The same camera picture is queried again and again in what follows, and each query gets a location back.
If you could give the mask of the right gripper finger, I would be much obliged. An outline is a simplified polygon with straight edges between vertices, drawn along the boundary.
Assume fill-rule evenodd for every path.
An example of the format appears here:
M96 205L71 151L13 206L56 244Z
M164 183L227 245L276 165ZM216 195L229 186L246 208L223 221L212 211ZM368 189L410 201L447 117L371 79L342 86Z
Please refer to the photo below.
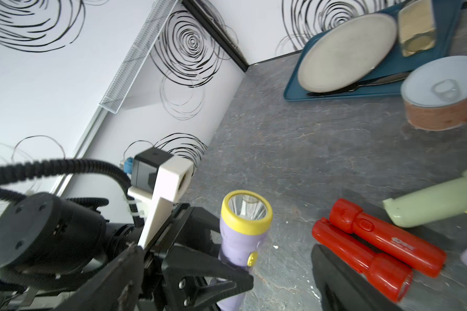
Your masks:
M393 303L328 248L314 245L313 277L323 310L392 310Z

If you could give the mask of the red flashlight top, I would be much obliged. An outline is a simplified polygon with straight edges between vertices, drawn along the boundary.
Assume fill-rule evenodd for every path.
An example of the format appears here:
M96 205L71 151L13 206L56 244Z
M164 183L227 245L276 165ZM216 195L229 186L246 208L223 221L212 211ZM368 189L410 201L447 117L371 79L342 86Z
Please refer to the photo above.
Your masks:
M428 277L438 277L444 268L447 259L445 251L395 225L366 214L353 202L342 198L337 200L329 220L345 233L357 235Z

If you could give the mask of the red flashlight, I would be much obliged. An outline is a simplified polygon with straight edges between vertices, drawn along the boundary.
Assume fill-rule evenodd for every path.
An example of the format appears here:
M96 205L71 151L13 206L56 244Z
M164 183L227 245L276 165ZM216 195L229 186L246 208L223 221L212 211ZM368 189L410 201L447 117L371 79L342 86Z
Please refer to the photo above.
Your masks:
M413 270L385 253L376 253L331 225L326 218L318 220L312 236L357 273L387 299L398 303L406 295L413 280Z
M345 233L357 235L428 277L438 277L444 268L447 259L445 251L395 225L366 214L353 202L342 198L337 200L329 220Z

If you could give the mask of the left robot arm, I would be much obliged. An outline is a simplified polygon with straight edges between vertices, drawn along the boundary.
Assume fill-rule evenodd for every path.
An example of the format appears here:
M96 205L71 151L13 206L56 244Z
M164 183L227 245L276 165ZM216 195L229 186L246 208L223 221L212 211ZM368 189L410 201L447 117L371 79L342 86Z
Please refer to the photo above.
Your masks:
M181 203L148 246L142 229L50 194L0 216L0 310L219 310L251 290L249 272L219 259L219 219Z

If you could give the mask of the light green flashlight upper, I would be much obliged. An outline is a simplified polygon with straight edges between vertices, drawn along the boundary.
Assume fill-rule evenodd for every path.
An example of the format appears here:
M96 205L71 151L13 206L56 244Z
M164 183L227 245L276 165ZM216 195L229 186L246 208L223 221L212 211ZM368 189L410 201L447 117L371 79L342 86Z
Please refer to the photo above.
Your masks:
M467 170L460 178L383 201L396 226L412 228L467 213Z

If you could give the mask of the dark teal tray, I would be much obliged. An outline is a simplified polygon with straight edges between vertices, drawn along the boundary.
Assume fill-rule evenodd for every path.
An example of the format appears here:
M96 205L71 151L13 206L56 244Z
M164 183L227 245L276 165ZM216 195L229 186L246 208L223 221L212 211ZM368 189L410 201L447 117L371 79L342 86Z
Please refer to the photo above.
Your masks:
M365 80L414 70L448 55L463 3L438 0L432 4L437 28L434 48L404 57L400 46L395 44L384 61L364 77ZM281 42L301 48L301 55L305 56L329 31L359 15L378 12L397 18L402 8L400 1L286 1L282 15L287 37Z

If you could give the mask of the small orange can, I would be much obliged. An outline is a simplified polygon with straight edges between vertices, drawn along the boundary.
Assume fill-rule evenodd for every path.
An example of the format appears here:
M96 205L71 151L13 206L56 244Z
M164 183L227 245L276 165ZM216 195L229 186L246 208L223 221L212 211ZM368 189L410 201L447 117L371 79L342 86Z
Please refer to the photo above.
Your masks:
M406 118L413 127L439 132L467 123L467 56L426 63L402 83Z

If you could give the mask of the grey round plate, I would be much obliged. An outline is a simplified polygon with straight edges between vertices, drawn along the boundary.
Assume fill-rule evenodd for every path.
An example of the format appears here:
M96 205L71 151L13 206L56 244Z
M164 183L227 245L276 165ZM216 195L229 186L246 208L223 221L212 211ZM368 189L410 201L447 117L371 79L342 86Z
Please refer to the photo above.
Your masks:
M357 82L389 54L397 28L392 16L377 13L330 30L303 57L299 84L306 91L327 93Z

